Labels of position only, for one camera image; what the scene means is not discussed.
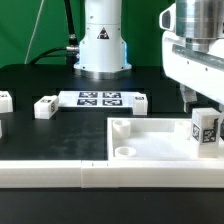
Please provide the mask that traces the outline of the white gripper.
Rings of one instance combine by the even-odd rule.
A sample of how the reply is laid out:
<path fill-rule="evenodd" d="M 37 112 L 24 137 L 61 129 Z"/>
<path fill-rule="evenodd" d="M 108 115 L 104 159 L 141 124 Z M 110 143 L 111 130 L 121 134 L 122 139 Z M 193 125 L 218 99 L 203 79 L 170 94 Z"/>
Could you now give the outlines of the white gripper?
<path fill-rule="evenodd" d="M 179 82 L 184 111 L 197 104 L 196 92 L 219 103 L 217 133 L 224 121 L 224 39 L 212 41 L 207 53 L 189 50 L 185 39 L 165 31 L 162 36 L 162 60 L 165 74 Z"/>

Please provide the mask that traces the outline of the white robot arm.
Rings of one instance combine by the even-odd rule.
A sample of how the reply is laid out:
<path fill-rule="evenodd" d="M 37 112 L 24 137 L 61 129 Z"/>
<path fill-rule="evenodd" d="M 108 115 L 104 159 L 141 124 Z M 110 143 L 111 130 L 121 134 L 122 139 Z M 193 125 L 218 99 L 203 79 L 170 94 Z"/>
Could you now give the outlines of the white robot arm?
<path fill-rule="evenodd" d="M 85 36 L 75 71 L 113 79 L 131 69 L 121 37 L 122 0 L 85 0 Z M 184 102 L 198 93 L 216 101 L 224 122 L 224 0 L 175 0 L 159 16 L 165 74 L 181 84 Z"/>

